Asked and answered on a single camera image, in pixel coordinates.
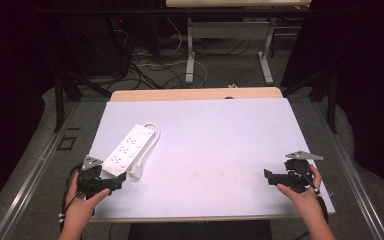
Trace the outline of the aluminium floor rail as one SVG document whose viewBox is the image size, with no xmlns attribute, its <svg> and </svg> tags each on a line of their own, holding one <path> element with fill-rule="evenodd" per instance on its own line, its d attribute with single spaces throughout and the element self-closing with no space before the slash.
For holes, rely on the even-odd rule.
<svg viewBox="0 0 384 240">
<path fill-rule="evenodd" d="M 56 240 L 67 175 L 83 158 L 80 130 L 74 123 L 79 105 L 71 103 L 62 128 L 53 130 L 53 116 L 44 115 L 21 161 L 0 194 L 0 240 Z M 62 137 L 77 140 L 70 151 L 58 151 Z"/>
<path fill-rule="evenodd" d="M 382 221 L 380 220 L 377 211 L 375 210 L 374 205 L 362 184 L 361 177 L 358 174 L 353 161 L 346 152 L 338 135 L 335 134 L 328 125 L 323 104 L 314 103 L 313 107 L 339 156 L 339 165 L 374 240 L 384 240 L 384 226 Z"/>
</svg>

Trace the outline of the dark curtain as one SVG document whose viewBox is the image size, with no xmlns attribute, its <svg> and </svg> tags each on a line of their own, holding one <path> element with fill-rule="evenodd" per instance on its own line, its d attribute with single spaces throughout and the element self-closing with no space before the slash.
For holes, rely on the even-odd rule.
<svg viewBox="0 0 384 240">
<path fill-rule="evenodd" d="M 349 38 L 338 63 L 337 104 L 354 132 L 354 159 L 384 179 L 384 0 L 312 0 L 310 8 L 359 12 L 305 19 L 281 85 L 291 87 L 316 73 Z"/>
<path fill-rule="evenodd" d="M 52 87 L 48 63 L 23 0 L 0 0 L 0 192 L 23 155 Z"/>
</svg>

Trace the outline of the person's left hand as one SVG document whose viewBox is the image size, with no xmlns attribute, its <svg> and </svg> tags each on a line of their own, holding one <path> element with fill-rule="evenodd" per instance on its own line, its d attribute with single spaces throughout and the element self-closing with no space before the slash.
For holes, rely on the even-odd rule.
<svg viewBox="0 0 384 240">
<path fill-rule="evenodd" d="M 109 189 L 104 189 L 92 198 L 85 200 L 84 197 L 78 193 L 78 175 L 79 173 L 76 172 L 72 178 L 65 200 L 65 228 L 69 225 L 85 226 L 89 222 L 94 208 L 110 193 Z"/>
</svg>

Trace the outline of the person's right hand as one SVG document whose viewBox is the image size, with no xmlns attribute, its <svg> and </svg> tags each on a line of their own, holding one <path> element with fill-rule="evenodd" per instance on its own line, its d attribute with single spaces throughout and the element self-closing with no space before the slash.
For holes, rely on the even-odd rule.
<svg viewBox="0 0 384 240">
<path fill-rule="evenodd" d="M 276 188 L 293 203 L 295 209 L 302 218 L 322 216 L 323 211 L 312 188 L 302 193 L 296 193 L 291 188 L 277 184 Z"/>
</svg>

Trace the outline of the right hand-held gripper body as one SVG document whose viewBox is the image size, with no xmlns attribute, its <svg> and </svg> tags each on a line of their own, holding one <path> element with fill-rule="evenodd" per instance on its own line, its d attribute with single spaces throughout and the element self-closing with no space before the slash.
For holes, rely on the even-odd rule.
<svg viewBox="0 0 384 240">
<path fill-rule="evenodd" d="M 319 189 L 313 183 L 309 160 L 323 160 L 323 157 L 302 150 L 286 154 L 286 157 L 289 157 L 289 160 L 285 162 L 285 167 L 288 176 L 293 178 L 290 188 L 302 193 L 307 186 L 310 186 L 316 194 L 319 194 Z"/>
</svg>

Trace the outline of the dark equipment cabinet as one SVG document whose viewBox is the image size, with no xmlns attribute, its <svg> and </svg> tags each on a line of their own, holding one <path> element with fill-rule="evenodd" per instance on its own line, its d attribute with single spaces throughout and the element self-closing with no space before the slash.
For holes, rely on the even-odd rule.
<svg viewBox="0 0 384 240">
<path fill-rule="evenodd" d="M 60 22 L 84 75 L 124 77 L 127 74 L 129 34 L 112 18 L 63 16 Z"/>
</svg>

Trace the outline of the white desk with metal legs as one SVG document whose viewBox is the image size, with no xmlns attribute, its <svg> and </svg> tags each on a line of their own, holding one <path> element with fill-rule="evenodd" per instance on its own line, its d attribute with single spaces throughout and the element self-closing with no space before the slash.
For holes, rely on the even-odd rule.
<svg viewBox="0 0 384 240">
<path fill-rule="evenodd" d="M 312 0 L 166 0 L 166 6 L 179 10 L 297 10 L 306 7 Z M 267 61 L 271 43 L 274 39 L 277 17 L 266 17 L 264 21 L 228 21 L 198 20 L 196 17 L 187 18 L 188 59 L 186 65 L 185 83 L 194 81 L 194 67 L 196 64 L 195 39 L 259 39 L 264 42 L 263 50 L 258 58 L 263 73 L 264 82 L 274 84 L 271 70 Z"/>
</svg>

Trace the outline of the white power plug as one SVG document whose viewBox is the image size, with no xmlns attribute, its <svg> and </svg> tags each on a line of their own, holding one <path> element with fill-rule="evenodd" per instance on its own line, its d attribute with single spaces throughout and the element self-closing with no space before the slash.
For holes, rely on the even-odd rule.
<svg viewBox="0 0 384 240">
<path fill-rule="evenodd" d="M 140 165 L 134 165 L 129 172 L 129 176 L 136 179 L 140 179 L 142 176 L 142 173 L 143 173 L 143 168 Z"/>
</svg>

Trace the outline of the white table mat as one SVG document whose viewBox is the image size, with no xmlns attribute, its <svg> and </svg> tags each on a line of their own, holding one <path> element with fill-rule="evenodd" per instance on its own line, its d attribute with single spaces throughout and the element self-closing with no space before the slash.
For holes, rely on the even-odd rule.
<svg viewBox="0 0 384 240">
<path fill-rule="evenodd" d="M 212 221 L 295 216 L 291 201 L 268 184 L 287 154 L 307 144 L 285 98 L 110 102 L 90 154 L 104 159 L 136 124 L 161 135 L 140 179 L 96 208 L 109 222 Z"/>
</svg>

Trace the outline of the black metal stand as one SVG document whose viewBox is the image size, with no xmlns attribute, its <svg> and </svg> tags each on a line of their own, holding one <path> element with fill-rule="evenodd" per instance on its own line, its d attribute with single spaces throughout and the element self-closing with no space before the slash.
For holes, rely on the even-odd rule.
<svg viewBox="0 0 384 240">
<path fill-rule="evenodd" d="M 62 70 L 57 72 L 54 76 L 56 109 L 55 132 L 58 132 L 65 122 L 64 96 L 67 96 L 70 101 L 75 102 L 79 102 L 82 98 L 82 93 L 78 84 L 85 85 L 89 89 L 101 94 L 104 97 L 110 97 L 112 95 L 110 91 L 103 89 L 72 70 Z"/>
<path fill-rule="evenodd" d="M 336 134 L 337 72 L 334 70 L 321 69 L 293 86 L 286 88 L 282 91 L 282 94 L 284 97 L 288 97 L 309 84 L 314 84 L 309 95 L 312 102 L 321 102 L 325 96 L 328 97 L 326 121 L 331 131 Z"/>
</svg>

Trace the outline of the black floor outlet frame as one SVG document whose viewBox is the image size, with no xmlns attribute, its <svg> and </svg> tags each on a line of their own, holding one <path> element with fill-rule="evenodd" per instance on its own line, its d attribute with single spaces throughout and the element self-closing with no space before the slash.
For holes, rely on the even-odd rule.
<svg viewBox="0 0 384 240">
<path fill-rule="evenodd" d="M 76 140 L 76 137 L 64 135 L 60 142 L 57 144 L 57 150 L 70 151 L 74 147 Z"/>
</svg>

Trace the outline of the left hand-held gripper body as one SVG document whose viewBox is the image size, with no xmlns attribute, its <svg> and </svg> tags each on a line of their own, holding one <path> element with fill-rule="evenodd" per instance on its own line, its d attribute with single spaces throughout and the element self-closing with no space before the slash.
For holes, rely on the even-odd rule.
<svg viewBox="0 0 384 240">
<path fill-rule="evenodd" d="M 102 161 L 91 156 L 86 156 L 79 170 L 78 191 L 87 199 L 92 198 L 103 190 L 100 178 Z"/>
</svg>

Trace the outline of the white power strip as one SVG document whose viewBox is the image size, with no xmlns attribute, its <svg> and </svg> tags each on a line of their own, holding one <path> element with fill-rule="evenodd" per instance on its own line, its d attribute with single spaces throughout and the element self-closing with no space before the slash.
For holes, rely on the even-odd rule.
<svg viewBox="0 0 384 240">
<path fill-rule="evenodd" d="M 103 162 L 102 169 L 114 176 L 126 172 L 154 134 L 155 131 L 151 128 L 136 124 Z"/>
</svg>

